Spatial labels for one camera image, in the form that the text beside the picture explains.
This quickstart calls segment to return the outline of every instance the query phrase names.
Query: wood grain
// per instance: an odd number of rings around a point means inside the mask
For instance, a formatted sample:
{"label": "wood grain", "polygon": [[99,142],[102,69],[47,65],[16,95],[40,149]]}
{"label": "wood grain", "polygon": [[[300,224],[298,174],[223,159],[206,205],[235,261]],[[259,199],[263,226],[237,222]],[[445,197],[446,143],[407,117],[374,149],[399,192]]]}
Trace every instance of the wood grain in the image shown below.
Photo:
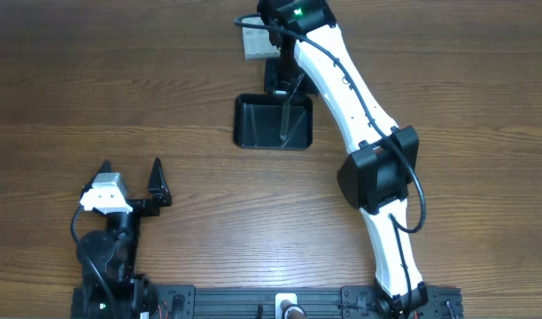
{"label": "wood grain", "polygon": [[[380,104],[421,137],[425,281],[461,287],[468,317],[542,318],[542,1],[330,4]],[[231,20],[255,5],[0,0],[0,316],[69,315],[68,224],[104,159],[132,197],[163,160],[174,204],[143,221],[137,265],[156,283],[373,282],[322,101],[305,152],[231,141],[234,98],[261,92],[264,72]],[[103,226],[85,214],[79,231]]]}

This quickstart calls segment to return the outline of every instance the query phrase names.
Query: wooden tabletop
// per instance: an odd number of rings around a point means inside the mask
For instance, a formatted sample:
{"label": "wooden tabletop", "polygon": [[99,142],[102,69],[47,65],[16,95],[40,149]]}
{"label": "wooden tabletop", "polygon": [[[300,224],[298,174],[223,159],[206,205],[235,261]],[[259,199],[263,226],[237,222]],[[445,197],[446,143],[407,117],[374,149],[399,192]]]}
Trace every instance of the wooden tabletop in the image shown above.
{"label": "wooden tabletop", "polygon": [[[461,287],[468,317],[542,317],[542,1],[330,5],[381,106],[420,135],[429,212],[411,241],[425,282]],[[262,92],[264,62],[244,60],[232,25],[255,8],[0,0],[0,316],[69,315],[81,283],[69,222],[105,159],[134,198],[163,161],[174,203],[143,220],[137,261],[154,283],[374,282],[321,100],[304,152],[232,142],[235,97]],[[84,214],[79,232],[104,225]]]}

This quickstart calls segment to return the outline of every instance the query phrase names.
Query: black cable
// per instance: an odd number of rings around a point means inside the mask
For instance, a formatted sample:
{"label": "black cable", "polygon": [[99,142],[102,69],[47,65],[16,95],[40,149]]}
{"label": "black cable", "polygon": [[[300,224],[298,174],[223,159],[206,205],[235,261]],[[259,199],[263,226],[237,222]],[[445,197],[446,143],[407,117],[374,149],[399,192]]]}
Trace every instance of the black cable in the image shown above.
{"label": "black cable", "polygon": [[406,279],[406,288],[408,289],[408,302],[406,303],[406,308],[404,311],[405,319],[409,317],[409,314],[411,312],[411,303],[413,302],[413,294],[412,294],[412,287],[411,287],[411,277],[409,276],[409,270],[407,267],[407,262],[405,261],[405,254],[403,253],[403,246],[401,245],[401,236],[399,235],[399,228],[397,227],[397,224],[393,223],[393,230],[395,230],[395,238],[397,239],[397,248],[399,249],[399,257],[401,257],[401,266],[403,266],[403,270],[405,271],[405,279]]}
{"label": "black cable", "polygon": [[108,296],[108,300],[110,301],[110,304],[112,306],[113,318],[118,319],[120,318],[118,314],[118,305],[115,301],[115,298],[113,297],[112,290],[110,290],[110,287],[108,287],[108,284],[104,281],[104,279],[102,278],[102,275],[100,275],[100,272],[97,270],[96,265],[94,265],[94,262],[92,262],[92,260],[86,253],[86,249],[84,249],[84,246],[80,242],[80,239],[78,238],[78,234],[76,234],[76,222],[78,221],[78,216],[80,216],[80,213],[83,211],[84,211],[84,208],[82,207],[82,205],[78,206],[76,213],[74,213],[73,220],[70,223],[70,233],[73,235],[74,242],[78,246],[78,249],[80,249],[82,258],[86,259],[86,261],[90,265],[90,268],[92,268],[94,275],[96,275],[97,281],[100,282],[100,284],[102,285],[102,289],[104,289],[105,294]]}
{"label": "black cable", "polygon": [[286,30],[286,29],[281,28],[281,27],[253,25],[253,24],[250,24],[250,23],[243,23],[242,22],[243,19],[256,18],[256,17],[258,18],[259,15],[258,14],[247,14],[247,15],[244,15],[242,17],[235,18],[234,19],[234,24],[239,26],[239,27],[248,27],[248,28],[255,28],[255,29],[260,29],[260,30],[277,32],[277,33],[282,34],[282,35],[292,36],[295,39],[299,40],[300,42],[307,42],[307,43],[311,44],[314,48],[319,50],[320,52],[324,53],[327,57],[329,57],[334,62],[334,65],[336,65],[336,66],[338,66],[340,68],[340,70],[344,74],[345,79],[350,84],[350,89],[355,90],[356,96],[358,97],[358,99],[360,101],[360,104],[363,107],[363,109],[364,109],[364,111],[366,113],[366,116],[368,117],[368,120],[369,120],[369,123],[371,124],[371,127],[374,128],[374,130],[377,132],[377,134],[379,134],[379,136],[383,139],[385,144],[387,146],[389,146],[389,148],[395,153],[395,155],[397,155],[397,157],[399,158],[399,160],[401,161],[401,163],[405,167],[407,173],[413,179],[414,187],[416,188],[417,194],[419,195],[419,201],[421,202],[421,217],[419,219],[419,222],[417,223],[417,225],[414,228],[407,229],[407,228],[403,227],[401,224],[399,224],[397,222],[397,219],[395,218],[395,216],[393,216],[393,214],[390,214],[391,221],[393,222],[393,224],[398,229],[400,229],[401,231],[404,231],[406,233],[409,233],[409,234],[413,234],[413,233],[421,230],[422,225],[424,225],[424,221],[426,219],[427,205],[426,205],[426,200],[425,200],[425,197],[424,197],[424,191],[422,190],[421,182],[419,181],[419,177],[414,172],[414,169],[413,169],[413,167],[411,167],[411,164],[407,160],[407,157],[405,157],[405,154],[403,154],[403,152],[398,148],[398,146],[395,145],[393,143],[393,141],[390,140],[390,138],[387,137],[387,135],[385,135],[384,132],[377,126],[376,120],[374,120],[374,118],[371,116],[371,113],[369,112],[368,107],[366,106],[366,102],[364,101],[363,97],[361,96],[361,93],[358,90],[358,87],[356,86],[355,82],[353,81],[352,77],[350,76],[348,71],[345,69],[345,67],[342,65],[342,63],[340,63],[340,59],[336,58],[328,50],[324,49],[318,43],[310,40],[305,35],[299,35],[296,32]]}

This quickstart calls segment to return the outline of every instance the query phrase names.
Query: white arm segment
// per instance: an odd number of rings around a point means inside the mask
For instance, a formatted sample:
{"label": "white arm segment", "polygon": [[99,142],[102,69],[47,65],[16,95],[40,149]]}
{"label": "white arm segment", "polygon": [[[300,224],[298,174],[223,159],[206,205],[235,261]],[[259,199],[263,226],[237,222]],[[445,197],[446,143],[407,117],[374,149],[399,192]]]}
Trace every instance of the white arm segment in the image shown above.
{"label": "white arm segment", "polygon": [[[372,96],[368,86],[361,78],[354,66],[348,51],[345,48],[342,33],[338,26],[320,27],[306,35],[309,39],[330,51],[340,59],[353,81],[356,83],[369,112],[376,119],[377,126],[389,136],[391,128],[397,127],[397,123],[385,113]],[[295,45],[295,59],[300,67],[305,70],[318,90],[344,137],[345,147],[348,153],[358,151],[359,143],[366,141],[368,144],[377,142],[381,137],[368,124],[368,118],[357,98],[355,91],[350,89],[344,74],[339,67],[334,66],[333,61],[314,48],[309,43],[297,41]],[[368,226],[371,244],[376,254],[376,278],[385,292],[390,296],[405,295],[408,292],[405,273],[401,266],[397,239],[389,214],[395,215],[398,222],[407,225],[407,200],[394,200],[379,209],[379,214],[372,215],[363,208],[360,210]],[[400,233],[403,253],[411,278],[412,289],[422,281],[421,273],[414,264],[411,244],[407,233]]]}

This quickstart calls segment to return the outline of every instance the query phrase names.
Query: white object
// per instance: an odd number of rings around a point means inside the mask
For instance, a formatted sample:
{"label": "white object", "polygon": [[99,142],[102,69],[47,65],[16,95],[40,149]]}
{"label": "white object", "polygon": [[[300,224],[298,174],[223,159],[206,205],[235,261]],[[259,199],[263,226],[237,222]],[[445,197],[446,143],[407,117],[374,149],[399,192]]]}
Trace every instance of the white object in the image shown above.
{"label": "white object", "polygon": [[[365,100],[366,106],[376,120],[377,126],[385,135],[391,135],[391,128],[397,127],[397,123],[379,106],[361,78],[360,73],[348,55],[339,27],[319,27],[306,36],[340,59],[340,63],[348,71]],[[368,125],[369,120],[355,91],[350,89],[344,74],[339,67],[334,66],[329,57],[311,44],[297,41],[295,59],[298,65],[313,80],[326,105],[334,115],[337,125],[342,131],[348,153],[358,151],[361,141],[373,144],[381,139],[375,129]],[[376,279],[383,290],[390,296],[403,296],[408,293],[397,239],[389,218],[389,215],[393,214],[401,225],[406,226],[406,213],[407,201],[398,199],[380,207],[378,215],[369,214],[364,209],[361,209],[376,254]],[[408,234],[401,232],[400,238],[411,279],[411,288],[415,289],[422,281],[422,276],[414,263]]]}
{"label": "white object", "polygon": [[120,173],[100,173],[92,182],[92,188],[82,195],[80,204],[89,212],[97,209],[102,214],[131,213],[133,207],[126,202],[127,188]]}
{"label": "white object", "polygon": [[[243,23],[263,26],[260,17],[245,18]],[[269,33],[266,30],[243,27],[245,59],[278,58],[281,52],[269,41]]]}

